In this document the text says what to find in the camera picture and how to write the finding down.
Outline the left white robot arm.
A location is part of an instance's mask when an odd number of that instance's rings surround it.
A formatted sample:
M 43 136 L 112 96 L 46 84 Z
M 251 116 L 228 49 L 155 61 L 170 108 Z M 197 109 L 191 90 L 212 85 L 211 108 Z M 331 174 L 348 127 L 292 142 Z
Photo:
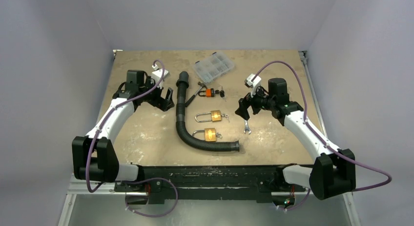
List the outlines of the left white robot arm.
M 145 177 L 138 165 L 121 164 L 113 144 L 125 122 L 142 103 L 148 103 L 161 111 L 174 107 L 173 89 L 169 88 L 162 98 L 163 82 L 169 76 L 167 70 L 156 68 L 150 75 L 142 70 L 128 70 L 125 82 L 113 94 L 108 110 L 95 127 L 84 136 L 72 141 L 75 178 L 97 182 L 126 181 L 133 191 L 145 187 Z

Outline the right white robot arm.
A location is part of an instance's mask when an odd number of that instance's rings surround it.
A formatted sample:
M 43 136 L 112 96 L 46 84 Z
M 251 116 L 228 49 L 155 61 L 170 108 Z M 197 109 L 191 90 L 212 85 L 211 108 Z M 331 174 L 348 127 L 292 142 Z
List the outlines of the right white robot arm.
M 356 188 L 355 165 L 341 156 L 354 160 L 354 154 L 349 149 L 342 150 L 334 144 L 328 149 L 327 137 L 311 123 L 300 104 L 290 100 L 287 82 L 283 78 L 270 79 L 268 90 L 260 82 L 261 79 L 255 79 L 253 74 L 245 80 L 245 85 L 251 88 L 251 92 L 239 100 L 236 115 L 247 121 L 248 108 L 254 114 L 261 110 L 270 111 L 314 160 L 312 167 L 286 164 L 277 168 L 275 186 L 279 190 L 286 190 L 292 185 L 300 185 L 311 190 L 319 200 L 353 191 Z

